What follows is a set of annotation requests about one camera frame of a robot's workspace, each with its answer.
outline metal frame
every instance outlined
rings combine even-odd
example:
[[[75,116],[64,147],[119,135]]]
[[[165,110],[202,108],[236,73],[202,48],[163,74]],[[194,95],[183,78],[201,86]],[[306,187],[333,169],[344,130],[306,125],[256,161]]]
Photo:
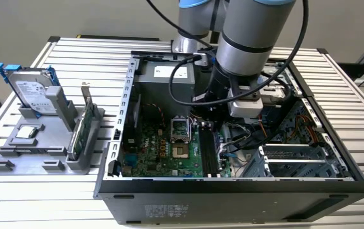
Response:
[[[56,67],[62,85],[68,96],[79,96],[80,91],[76,91],[80,87],[80,81],[87,80],[91,82],[92,87],[98,87],[95,92],[99,96],[110,92],[111,95],[122,94],[126,69],[130,58],[130,50],[145,51],[170,51],[169,42],[143,42],[143,41],[118,41],[118,40],[99,40],[99,39],[75,39],[62,38],[58,44],[54,46],[50,56],[44,53],[50,49],[51,43],[43,48],[40,55],[31,67],[39,65],[39,61],[44,60],[46,64],[52,64]],[[292,48],[274,48],[272,58],[286,58]],[[301,49],[294,59],[294,64],[325,66],[325,58],[317,52],[316,49]],[[78,67],[78,72],[74,72],[74,66]],[[302,78],[308,83],[310,80],[343,80],[339,73],[320,71],[320,68],[314,68],[313,72],[308,72],[305,69],[300,69]],[[310,89],[314,94],[333,94],[333,97],[341,95],[355,95],[353,91],[347,87],[335,88],[332,86],[325,87],[310,85]],[[8,132],[8,125],[13,125],[19,119],[16,119],[17,101],[13,101],[15,95],[12,94],[5,101],[0,109],[0,137],[1,133]],[[115,97],[110,97],[110,100],[115,100],[119,105],[120,100]],[[104,101],[107,99],[99,99],[103,102],[107,113],[104,116],[104,126],[115,126],[116,117],[120,110],[118,106],[108,105]],[[329,122],[333,120],[343,120],[343,122],[352,120],[360,120],[364,118],[364,105],[359,103],[359,106],[336,106],[333,102],[325,103],[318,101],[320,107],[324,109]],[[359,124],[332,124],[335,130],[351,151],[356,163],[360,165],[360,169],[364,172],[364,149],[359,148],[359,145],[364,147],[364,125]],[[116,222],[112,220],[110,211],[106,206],[99,204],[98,200],[92,201],[91,193],[94,190],[94,182],[96,179],[96,173],[104,171],[104,164],[100,164],[103,154],[100,153],[103,147],[107,146],[108,138],[114,136],[115,128],[102,128],[99,137],[104,140],[99,140],[95,151],[98,152],[92,158],[92,169],[90,175],[84,176],[0,176],[0,209],[8,211],[5,214],[0,212],[0,224],[9,225],[11,222],[15,226],[32,227],[37,226],[67,226],[83,227],[90,225],[92,227],[114,227]],[[40,187],[58,188],[64,192],[54,193],[46,192],[39,189]],[[21,210],[29,210],[32,214],[21,214],[15,212],[16,206]],[[185,228],[197,228],[198,225],[186,225]],[[359,229],[364,227],[364,199],[356,204],[347,206],[331,216],[321,218],[314,222],[290,222],[290,223],[274,223],[274,224],[257,224],[241,223],[226,224],[217,227],[249,227],[249,228],[292,228],[292,227],[308,227],[312,229],[320,229],[321,227],[328,229],[337,229],[348,227],[349,229]],[[214,225],[201,225],[201,227],[215,227]]]

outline motherboard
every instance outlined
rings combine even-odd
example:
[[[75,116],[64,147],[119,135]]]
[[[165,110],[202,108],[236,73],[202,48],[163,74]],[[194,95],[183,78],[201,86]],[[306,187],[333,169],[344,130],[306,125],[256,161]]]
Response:
[[[124,177],[205,177],[199,141],[199,126],[181,120],[174,128],[151,123],[142,126],[141,144],[132,152],[124,154]],[[189,135],[186,141],[175,141],[171,131]],[[230,177],[229,165],[219,171],[221,177]]]

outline power supply label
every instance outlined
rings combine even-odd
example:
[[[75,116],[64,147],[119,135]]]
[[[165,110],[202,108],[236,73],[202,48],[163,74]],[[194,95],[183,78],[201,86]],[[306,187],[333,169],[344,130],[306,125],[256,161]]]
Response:
[[[157,66],[154,77],[170,78],[174,69],[174,66]],[[175,72],[175,78],[187,79],[187,67],[179,67]]]
[[[55,114],[52,101],[46,98],[44,86],[32,81],[16,81],[16,85],[29,107],[44,115]]]
[[[174,205],[145,205],[145,212],[149,218],[185,218],[189,204]]]

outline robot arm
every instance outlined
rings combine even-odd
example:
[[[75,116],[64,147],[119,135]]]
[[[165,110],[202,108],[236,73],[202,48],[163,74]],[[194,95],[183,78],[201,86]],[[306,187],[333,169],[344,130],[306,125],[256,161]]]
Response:
[[[197,102],[234,97],[258,86],[257,80],[296,0],[181,0],[179,26],[206,37],[221,28],[215,66],[206,95]],[[201,46],[179,31],[174,51],[195,52]],[[254,118],[262,109],[260,93],[229,103],[234,117]]]

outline aluminum extrusion table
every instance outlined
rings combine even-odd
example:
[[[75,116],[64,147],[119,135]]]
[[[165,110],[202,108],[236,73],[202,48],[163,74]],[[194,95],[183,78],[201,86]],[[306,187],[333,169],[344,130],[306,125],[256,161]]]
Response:
[[[0,228],[115,228],[103,201],[92,199],[102,150],[114,136],[123,80],[131,50],[170,51],[170,42],[60,38],[48,42],[31,67],[58,70],[67,99],[84,106],[82,82],[91,84],[94,101],[106,112],[91,172],[84,176],[0,176]],[[292,49],[274,48],[272,58],[286,58]],[[320,106],[364,172],[364,94],[332,57],[317,49],[301,49],[294,65]],[[12,93],[0,109],[0,146],[20,113]],[[364,228],[364,199],[313,223],[169,225],[173,228]]]

